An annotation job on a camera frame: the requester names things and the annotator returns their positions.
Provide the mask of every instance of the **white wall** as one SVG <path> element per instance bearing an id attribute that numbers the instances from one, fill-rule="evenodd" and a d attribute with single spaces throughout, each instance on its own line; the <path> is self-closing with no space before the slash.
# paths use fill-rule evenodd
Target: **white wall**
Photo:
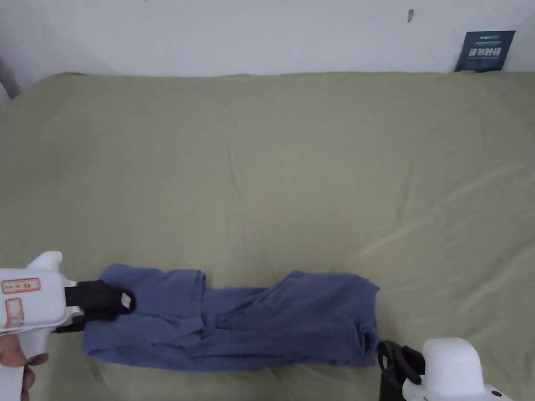
<path id="1" fill-rule="evenodd" d="M 0 0 L 0 78 L 446 72 L 467 31 L 503 29 L 506 69 L 534 71 L 533 0 Z"/>

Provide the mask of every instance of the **blue fabric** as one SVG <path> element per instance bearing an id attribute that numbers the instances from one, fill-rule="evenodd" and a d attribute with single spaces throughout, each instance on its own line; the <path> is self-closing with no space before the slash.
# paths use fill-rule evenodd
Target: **blue fabric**
<path id="1" fill-rule="evenodd" d="M 137 300 L 134 313 L 86 326 L 83 352 L 107 362 L 177 371 L 375 363 L 379 288 L 357 275 L 294 271 L 271 288 L 207 289 L 199 271 L 112 265 L 101 278 Z"/>

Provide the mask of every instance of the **black clamp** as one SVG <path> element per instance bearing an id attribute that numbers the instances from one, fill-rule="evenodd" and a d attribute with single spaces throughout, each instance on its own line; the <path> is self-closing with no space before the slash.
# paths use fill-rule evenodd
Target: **black clamp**
<path id="1" fill-rule="evenodd" d="M 420 375 L 425 374 L 424 356 L 408 346 L 393 341 L 383 341 L 377 348 L 381 367 L 381 391 L 379 401 L 402 401 L 403 383 L 408 379 L 416 385 L 422 384 Z"/>
<path id="2" fill-rule="evenodd" d="M 75 287 L 65 287 L 67 306 L 78 306 L 83 315 L 75 316 L 68 326 L 57 327 L 56 333 L 83 331 L 86 323 L 94 320 L 113 321 L 136 309 L 134 294 L 116 288 L 102 280 L 81 281 Z"/>

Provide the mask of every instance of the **white handle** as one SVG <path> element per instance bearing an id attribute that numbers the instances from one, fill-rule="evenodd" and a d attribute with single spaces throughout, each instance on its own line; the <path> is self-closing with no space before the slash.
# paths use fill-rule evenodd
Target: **white handle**
<path id="1" fill-rule="evenodd" d="M 8 368 L 0 365 L 0 394 L 2 394 L 2 401 L 20 401 L 23 377 L 24 366 Z"/>
<path id="2" fill-rule="evenodd" d="M 50 328 L 22 331 L 17 334 L 26 359 L 45 353 L 48 348 Z M 24 366 L 11 368 L 0 365 L 0 395 L 2 401 L 20 401 Z"/>

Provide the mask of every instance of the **mattress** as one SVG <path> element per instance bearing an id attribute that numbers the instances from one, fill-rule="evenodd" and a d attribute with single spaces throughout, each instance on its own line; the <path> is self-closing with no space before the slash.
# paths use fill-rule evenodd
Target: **mattress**
<path id="1" fill-rule="evenodd" d="M 535 394 L 535 74 L 58 75 L 0 111 L 2 267 L 194 268 L 213 287 L 292 270 L 381 287 L 381 336 L 458 336 Z M 33 401 L 373 400 L 380 370 L 178 373 L 54 335 Z"/>

